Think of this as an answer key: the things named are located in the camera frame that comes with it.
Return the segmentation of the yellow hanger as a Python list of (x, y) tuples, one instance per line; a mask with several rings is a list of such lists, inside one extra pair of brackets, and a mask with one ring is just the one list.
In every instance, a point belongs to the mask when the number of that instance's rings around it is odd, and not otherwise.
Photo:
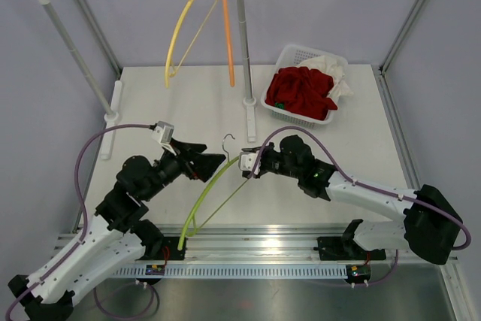
[(195, 43), (220, 0), (187, 0), (180, 12), (165, 58), (164, 85), (171, 87), (172, 80), (189, 58)]

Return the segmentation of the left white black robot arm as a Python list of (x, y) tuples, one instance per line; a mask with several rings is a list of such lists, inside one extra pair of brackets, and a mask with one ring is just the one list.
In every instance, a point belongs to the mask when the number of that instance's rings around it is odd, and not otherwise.
[(162, 253), (164, 236), (145, 219), (146, 203), (181, 175), (208, 181), (225, 155), (206, 149), (172, 140), (154, 162), (144, 156), (128, 158), (82, 232), (44, 267), (9, 282), (28, 318), (67, 320), (88, 293), (124, 264)]

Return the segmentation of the green t shirt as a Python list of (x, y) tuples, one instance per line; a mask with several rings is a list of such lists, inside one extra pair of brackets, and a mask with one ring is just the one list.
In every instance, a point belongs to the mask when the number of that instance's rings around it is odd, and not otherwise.
[(285, 110), (285, 105), (284, 105), (284, 103), (276, 102), (274, 106), (275, 106), (276, 108)]

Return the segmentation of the white t shirt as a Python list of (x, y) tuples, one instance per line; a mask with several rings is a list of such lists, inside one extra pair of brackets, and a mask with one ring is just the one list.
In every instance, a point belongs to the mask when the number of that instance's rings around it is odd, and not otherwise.
[(318, 70), (323, 74), (332, 77), (333, 87), (328, 92), (327, 96), (334, 102), (337, 102), (340, 97), (354, 95), (354, 92), (349, 88), (346, 82), (345, 64), (341, 62), (338, 57), (326, 55), (317, 56), (300, 62), (297, 67)]

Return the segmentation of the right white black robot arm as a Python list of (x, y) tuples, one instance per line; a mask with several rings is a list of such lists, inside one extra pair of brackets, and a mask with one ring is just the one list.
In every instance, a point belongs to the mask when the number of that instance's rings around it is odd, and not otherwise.
[(297, 135), (285, 137), (278, 150), (269, 143), (244, 148), (239, 157), (245, 178), (289, 177), (311, 198), (362, 207), (385, 218), (355, 219), (342, 235), (320, 237), (317, 250), (322, 260), (384, 260), (388, 250), (409, 250), (426, 262), (444, 265), (455, 249), (462, 219), (433, 186), (396, 189), (356, 180), (317, 159)]

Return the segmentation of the orange hanger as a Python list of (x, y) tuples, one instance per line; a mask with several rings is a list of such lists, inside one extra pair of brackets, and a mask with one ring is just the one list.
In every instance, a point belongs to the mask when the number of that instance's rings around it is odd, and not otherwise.
[(228, 75), (230, 87), (235, 86), (235, 75), (234, 75), (234, 56), (233, 56), (233, 46), (231, 40), (231, 27), (228, 11), (228, 0), (222, 0), (222, 12), (223, 21), (225, 27), (225, 43), (226, 43), (226, 53), (228, 59)]

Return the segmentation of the red t shirt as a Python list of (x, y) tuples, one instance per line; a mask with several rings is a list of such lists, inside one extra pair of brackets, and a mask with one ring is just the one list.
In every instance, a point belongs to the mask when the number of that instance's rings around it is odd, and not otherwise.
[(327, 96), (333, 87), (332, 77), (305, 67), (281, 68), (272, 78), (267, 104), (284, 103), (285, 110), (305, 117), (324, 120), (337, 105)]

